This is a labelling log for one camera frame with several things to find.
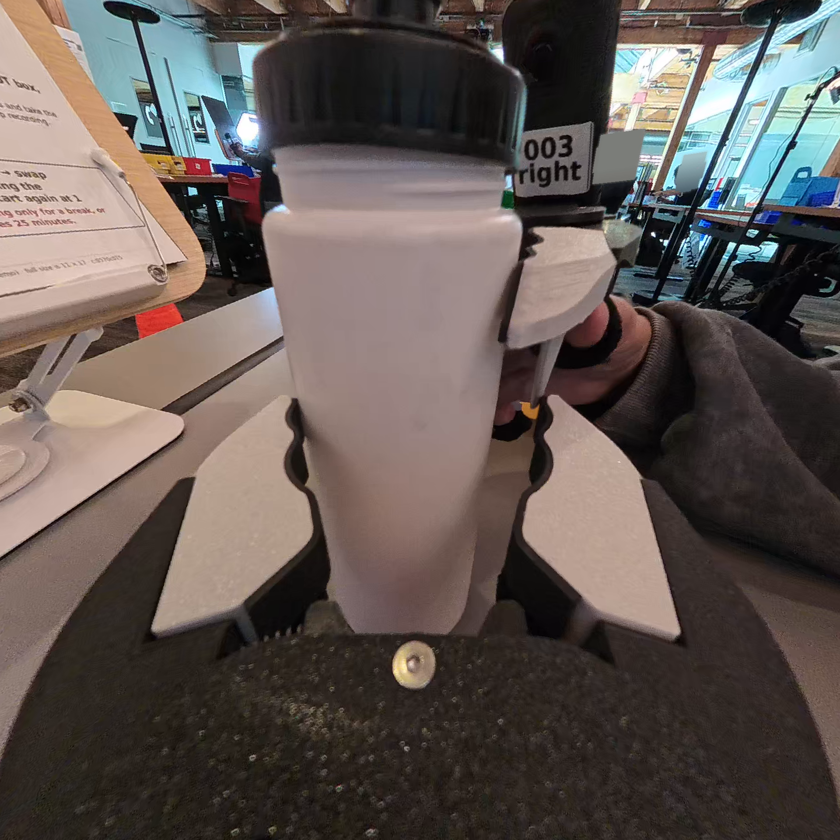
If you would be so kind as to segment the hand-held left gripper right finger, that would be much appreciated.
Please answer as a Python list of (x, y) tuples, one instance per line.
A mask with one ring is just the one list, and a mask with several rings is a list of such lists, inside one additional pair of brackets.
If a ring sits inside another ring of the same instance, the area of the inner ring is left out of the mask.
[(533, 441), (499, 597), (538, 636), (583, 644), (612, 625), (675, 642), (678, 613), (636, 467), (557, 396), (541, 405)]

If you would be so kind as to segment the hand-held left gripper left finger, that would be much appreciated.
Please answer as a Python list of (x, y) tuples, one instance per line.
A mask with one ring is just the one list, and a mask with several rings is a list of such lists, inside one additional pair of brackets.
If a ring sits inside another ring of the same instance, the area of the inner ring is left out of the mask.
[(303, 439), (298, 401), (283, 395), (202, 463), (152, 620), (155, 637), (232, 623), (254, 644), (293, 632), (326, 596), (330, 561)]

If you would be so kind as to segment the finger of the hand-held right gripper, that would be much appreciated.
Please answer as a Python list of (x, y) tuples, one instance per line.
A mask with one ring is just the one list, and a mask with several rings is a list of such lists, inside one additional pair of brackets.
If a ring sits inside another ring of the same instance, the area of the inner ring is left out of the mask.
[(499, 342), (522, 350), (561, 338), (600, 305), (615, 267), (601, 228), (527, 228), (508, 284)]

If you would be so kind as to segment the black bottle lid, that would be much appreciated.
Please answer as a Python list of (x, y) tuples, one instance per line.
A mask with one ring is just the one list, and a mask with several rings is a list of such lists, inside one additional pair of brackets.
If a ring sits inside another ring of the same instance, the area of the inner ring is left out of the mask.
[(440, 2), (351, 2), (284, 30), (254, 59), (265, 151), (364, 144), (518, 162), (521, 75), (437, 21)]

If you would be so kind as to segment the white plastic bottle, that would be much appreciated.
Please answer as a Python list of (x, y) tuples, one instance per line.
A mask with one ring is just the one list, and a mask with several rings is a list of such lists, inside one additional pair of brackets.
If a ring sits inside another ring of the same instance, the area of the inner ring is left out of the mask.
[(275, 148), (263, 236), (344, 618), (443, 635), (476, 551), (522, 226), (503, 164)]

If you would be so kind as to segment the person's right forearm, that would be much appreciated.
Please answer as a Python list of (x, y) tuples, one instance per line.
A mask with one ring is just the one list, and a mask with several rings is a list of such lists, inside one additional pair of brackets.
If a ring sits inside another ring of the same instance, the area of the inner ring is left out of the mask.
[(637, 313), (643, 362), (582, 413), (699, 529), (838, 578), (838, 360), (681, 302)]

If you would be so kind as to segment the orange traffic cone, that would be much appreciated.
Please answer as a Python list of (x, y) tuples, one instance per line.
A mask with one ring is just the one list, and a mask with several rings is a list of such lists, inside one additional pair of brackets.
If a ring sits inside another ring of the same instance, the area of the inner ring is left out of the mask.
[(143, 340), (157, 333), (179, 326), (184, 323), (184, 319), (178, 307), (171, 303), (136, 314), (134, 316), (134, 322), (138, 332), (138, 338), (139, 340)]

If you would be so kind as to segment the blue background bins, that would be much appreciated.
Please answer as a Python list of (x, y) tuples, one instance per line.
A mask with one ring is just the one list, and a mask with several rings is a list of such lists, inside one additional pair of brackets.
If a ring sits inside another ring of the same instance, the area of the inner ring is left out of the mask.
[(769, 210), (770, 205), (784, 207), (826, 207), (833, 205), (839, 179), (834, 176), (814, 175), (810, 166), (797, 168), (790, 181), (778, 196), (770, 196), (763, 210), (756, 217), (759, 224), (774, 224), (781, 212)]

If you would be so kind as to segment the red chair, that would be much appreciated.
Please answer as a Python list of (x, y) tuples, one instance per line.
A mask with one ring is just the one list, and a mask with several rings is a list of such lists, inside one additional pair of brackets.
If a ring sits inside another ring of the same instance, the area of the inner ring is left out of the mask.
[(261, 176), (242, 172), (227, 174), (227, 198), (234, 203), (248, 225), (261, 226), (263, 208), (260, 200)]

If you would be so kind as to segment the printed instruction sheet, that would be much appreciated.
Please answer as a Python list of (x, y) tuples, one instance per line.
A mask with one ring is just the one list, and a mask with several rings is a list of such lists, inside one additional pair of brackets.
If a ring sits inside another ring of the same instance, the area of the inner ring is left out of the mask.
[(2, 297), (104, 279), (157, 290), (165, 256), (153, 225), (13, 20), (1, 34)]

